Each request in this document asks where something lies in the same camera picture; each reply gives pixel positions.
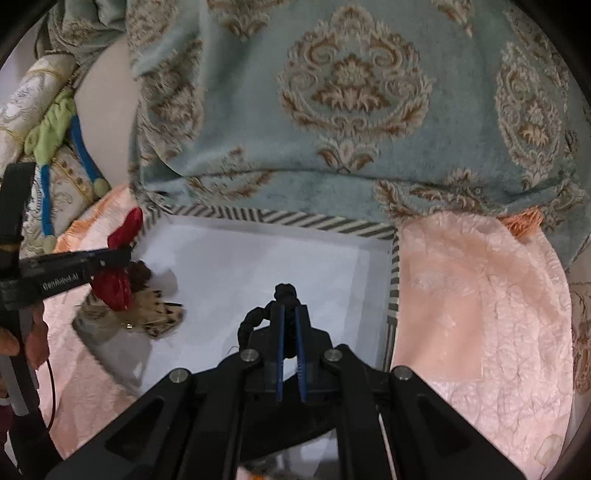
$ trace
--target pink fabric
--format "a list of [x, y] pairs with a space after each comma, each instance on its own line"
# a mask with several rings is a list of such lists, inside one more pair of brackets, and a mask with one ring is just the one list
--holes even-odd
[[[127, 187], [119, 187], [92, 207], [60, 237], [58, 248], [90, 250], [107, 246], [107, 236], [137, 204]], [[71, 455], [134, 402], [89, 353], [72, 328], [77, 306], [89, 293], [84, 286], [46, 300], [50, 360], [56, 391], [56, 419], [51, 438], [60, 454]], [[51, 416], [51, 384], [44, 367], [38, 373], [41, 411]]]
[[566, 277], [542, 231], [452, 212], [400, 232], [392, 366], [415, 369], [529, 479], [555, 464], [573, 393]]

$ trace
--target blue strap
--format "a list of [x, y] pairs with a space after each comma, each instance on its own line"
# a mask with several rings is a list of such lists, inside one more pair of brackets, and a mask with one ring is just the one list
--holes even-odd
[[41, 167], [41, 228], [43, 235], [54, 235], [53, 223], [51, 221], [51, 193], [50, 193], [50, 170], [49, 165]]
[[72, 117], [72, 126], [70, 127], [72, 132], [72, 141], [74, 142], [74, 146], [78, 152], [78, 156], [80, 157], [80, 161], [82, 162], [82, 166], [86, 170], [86, 174], [91, 182], [94, 182], [96, 179], [102, 178], [99, 169], [97, 168], [94, 160], [88, 153], [84, 142], [82, 140], [82, 129], [80, 128], [80, 119], [78, 115], [74, 115]]
[[300, 311], [295, 309], [295, 340], [297, 342], [297, 379], [300, 384], [300, 400], [308, 401], [308, 372], [306, 370], [306, 352], [301, 333]]

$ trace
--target metal screw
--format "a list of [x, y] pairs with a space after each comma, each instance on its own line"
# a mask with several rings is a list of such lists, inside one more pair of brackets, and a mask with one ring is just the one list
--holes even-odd
[[399, 380], [410, 380], [413, 377], [413, 371], [410, 370], [409, 367], [399, 365], [394, 368], [394, 375]]
[[189, 372], [184, 368], [175, 368], [168, 374], [168, 377], [172, 383], [183, 383], [189, 378]]
[[258, 352], [254, 348], [246, 348], [240, 352], [240, 358], [243, 362], [255, 362], [258, 359]]
[[329, 362], [338, 362], [341, 358], [343, 358], [343, 354], [336, 348], [330, 348], [324, 352], [324, 358]]

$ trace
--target red cloth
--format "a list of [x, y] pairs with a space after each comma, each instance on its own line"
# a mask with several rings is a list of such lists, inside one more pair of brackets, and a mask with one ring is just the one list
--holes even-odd
[[[142, 209], [136, 207], [125, 217], [123, 225], [109, 235], [107, 246], [109, 248], [128, 247], [139, 233], [144, 222]], [[131, 304], [131, 286], [129, 277], [124, 268], [107, 268], [95, 275], [90, 282], [92, 291], [104, 301], [111, 310], [120, 312], [127, 310]]]

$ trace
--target striped border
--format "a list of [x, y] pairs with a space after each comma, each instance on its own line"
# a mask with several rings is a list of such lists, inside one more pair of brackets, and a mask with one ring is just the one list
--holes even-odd
[[[387, 338], [382, 370], [389, 371], [394, 351], [395, 332], [398, 323], [398, 284], [400, 281], [400, 247], [398, 234], [394, 225], [386, 223], [368, 222], [367, 220], [351, 220], [345, 217], [327, 216], [304, 212], [286, 212], [282, 210], [260, 210], [254, 208], [239, 208], [228, 206], [157, 206], [154, 203], [143, 203], [144, 224], [141, 232], [135, 238], [132, 246], [135, 247], [156, 222], [163, 216], [193, 216], [202, 218], [216, 218], [226, 220], [241, 220], [245, 222], [264, 223], [267, 225], [298, 226], [312, 228], [323, 232], [336, 232], [345, 235], [355, 235], [363, 238], [375, 238], [392, 242], [391, 248], [391, 272], [387, 308]], [[93, 295], [89, 295], [81, 305], [88, 305], [96, 301]]]

